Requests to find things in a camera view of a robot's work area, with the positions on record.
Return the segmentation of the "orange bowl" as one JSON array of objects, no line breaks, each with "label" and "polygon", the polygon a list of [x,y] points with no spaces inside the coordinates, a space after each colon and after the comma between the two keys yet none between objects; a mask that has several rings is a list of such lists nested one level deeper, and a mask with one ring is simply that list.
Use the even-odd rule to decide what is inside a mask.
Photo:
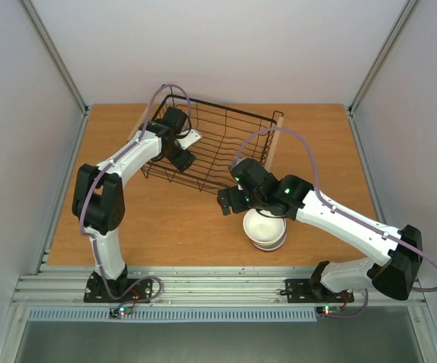
[{"label": "orange bowl", "polygon": [[284,219],[275,218],[267,211],[261,214],[250,209],[243,217],[243,230],[252,242],[269,246],[285,238],[287,225]]}]

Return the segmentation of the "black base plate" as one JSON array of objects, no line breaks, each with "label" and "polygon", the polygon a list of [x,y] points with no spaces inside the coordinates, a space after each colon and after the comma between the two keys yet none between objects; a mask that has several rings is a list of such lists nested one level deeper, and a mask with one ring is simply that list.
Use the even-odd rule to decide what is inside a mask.
[{"label": "black base plate", "polygon": [[347,290],[334,293],[321,284],[312,287],[308,279],[290,278],[284,282],[279,294],[287,298],[288,303],[353,303],[353,293]]},{"label": "black base plate", "polygon": [[124,271],[116,280],[107,280],[108,293],[104,279],[94,271],[85,285],[83,301],[85,303],[120,303],[137,297],[148,301],[153,293],[153,281],[150,278],[129,278]]}]

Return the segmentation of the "left circuit board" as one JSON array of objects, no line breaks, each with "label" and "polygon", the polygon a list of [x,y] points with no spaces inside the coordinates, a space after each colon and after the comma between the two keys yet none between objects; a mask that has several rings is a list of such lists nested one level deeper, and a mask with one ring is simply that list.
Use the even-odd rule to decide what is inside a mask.
[{"label": "left circuit board", "polygon": [[119,308],[111,308],[109,310],[109,318],[124,318],[125,316],[129,316],[133,313],[132,307],[121,306]]}]

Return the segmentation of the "white bowl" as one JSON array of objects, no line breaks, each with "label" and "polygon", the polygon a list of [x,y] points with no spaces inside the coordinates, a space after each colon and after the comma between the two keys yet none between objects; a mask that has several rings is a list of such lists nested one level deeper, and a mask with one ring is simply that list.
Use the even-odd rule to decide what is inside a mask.
[{"label": "white bowl", "polygon": [[287,236],[287,230],[282,229],[255,229],[249,236],[252,243],[270,245],[284,243]]}]

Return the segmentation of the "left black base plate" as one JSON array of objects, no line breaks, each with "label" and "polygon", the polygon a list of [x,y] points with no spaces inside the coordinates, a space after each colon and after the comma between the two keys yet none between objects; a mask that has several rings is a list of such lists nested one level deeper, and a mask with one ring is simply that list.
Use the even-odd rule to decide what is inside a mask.
[{"label": "left black base plate", "polygon": [[129,278],[124,271],[116,280],[107,280],[108,293],[104,279],[94,271],[85,285],[83,301],[85,303],[120,303],[137,297],[148,301],[153,293],[153,281],[150,278]]}]

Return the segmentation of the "red bottom bowl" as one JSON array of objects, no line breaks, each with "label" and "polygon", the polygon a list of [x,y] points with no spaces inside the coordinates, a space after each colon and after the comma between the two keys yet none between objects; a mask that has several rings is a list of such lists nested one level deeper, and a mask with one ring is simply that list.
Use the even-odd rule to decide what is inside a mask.
[{"label": "red bottom bowl", "polygon": [[279,243],[279,244],[270,244],[270,245],[263,245],[263,244],[257,244],[257,243],[253,243],[253,246],[261,251],[264,252],[272,252],[275,250],[278,250],[279,248],[281,248],[284,245],[283,242]]}]

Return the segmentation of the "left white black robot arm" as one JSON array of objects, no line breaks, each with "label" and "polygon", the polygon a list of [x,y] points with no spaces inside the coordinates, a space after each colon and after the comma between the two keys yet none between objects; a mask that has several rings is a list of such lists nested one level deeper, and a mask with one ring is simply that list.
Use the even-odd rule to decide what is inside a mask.
[{"label": "left white black robot arm", "polygon": [[196,159],[189,147],[200,139],[190,117],[170,107],[162,118],[141,124],[108,159],[95,166],[85,163],[79,167],[72,213],[79,220],[81,235],[89,238],[95,258],[90,293],[101,292],[112,301],[120,301],[132,288],[118,232],[126,211],[127,182],[145,164],[161,159],[168,160],[179,172],[187,170]]}]

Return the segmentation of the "circuit board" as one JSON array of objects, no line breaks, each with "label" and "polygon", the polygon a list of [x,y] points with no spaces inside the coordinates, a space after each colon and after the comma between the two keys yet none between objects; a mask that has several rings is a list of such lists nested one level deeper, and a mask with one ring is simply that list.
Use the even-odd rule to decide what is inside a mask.
[{"label": "circuit board", "polygon": [[124,318],[125,316],[129,316],[133,313],[132,307],[121,306],[119,308],[111,308],[109,310],[109,318]]},{"label": "circuit board", "polygon": [[331,306],[331,305],[318,306],[316,308],[316,312],[318,315],[334,315],[340,313],[342,310],[343,310],[342,306]]}]

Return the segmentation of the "right circuit board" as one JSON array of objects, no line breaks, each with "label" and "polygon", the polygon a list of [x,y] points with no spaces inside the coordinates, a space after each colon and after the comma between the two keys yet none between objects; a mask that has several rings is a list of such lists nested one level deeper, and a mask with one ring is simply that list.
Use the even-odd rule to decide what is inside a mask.
[{"label": "right circuit board", "polygon": [[343,310],[342,306],[331,306],[331,305],[318,306],[316,308],[316,312],[318,315],[334,315],[340,313],[342,310]]}]

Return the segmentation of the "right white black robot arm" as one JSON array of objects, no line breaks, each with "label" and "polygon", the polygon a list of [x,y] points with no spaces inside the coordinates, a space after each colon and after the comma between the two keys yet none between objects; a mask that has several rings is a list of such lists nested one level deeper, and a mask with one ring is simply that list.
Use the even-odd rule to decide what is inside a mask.
[{"label": "right white black robot arm", "polygon": [[309,279],[317,299],[348,289],[375,288],[405,301],[423,261],[422,234],[406,225],[384,225],[331,200],[295,175],[277,179],[257,160],[242,159],[231,169],[234,187],[221,189],[217,201],[223,215],[254,209],[267,218],[312,225],[346,242],[365,257],[349,262],[324,261]]}]

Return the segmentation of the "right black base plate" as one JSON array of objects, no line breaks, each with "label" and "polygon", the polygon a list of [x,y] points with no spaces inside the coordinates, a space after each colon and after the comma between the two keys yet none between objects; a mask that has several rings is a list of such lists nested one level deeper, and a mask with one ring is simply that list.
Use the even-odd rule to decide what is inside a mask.
[{"label": "right black base plate", "polygon": [[284,282],[279,294],[287,298],[288,303],[353,303],[353,293],[347,290],[334,293],[321,284],[312,287],[308,279],[290,278]]}]

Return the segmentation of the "black wire dish rack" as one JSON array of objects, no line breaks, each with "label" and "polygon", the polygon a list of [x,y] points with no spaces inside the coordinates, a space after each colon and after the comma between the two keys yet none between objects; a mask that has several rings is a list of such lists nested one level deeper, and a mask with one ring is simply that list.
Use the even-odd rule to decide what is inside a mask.
[{"label": "black wire dish rack", "polygon": [[167,159],[152,161],[141,169],[145,178],[161,178],[202,192],[217,191],[235,185],[229,166],[237,153],[260,162],[270,162],[274,140],[271,127],[281,126],[284,113],[276,110],[271,115],[246,110],[241,105],[223,105],[196,98],[186,100],[177,88],[168,87],[165,95],[155,100],[152,119],[165,116],[171,108],[188,113],[193,128],[202,135],[189,151],[196,157],[184,172],[179,172]]}]

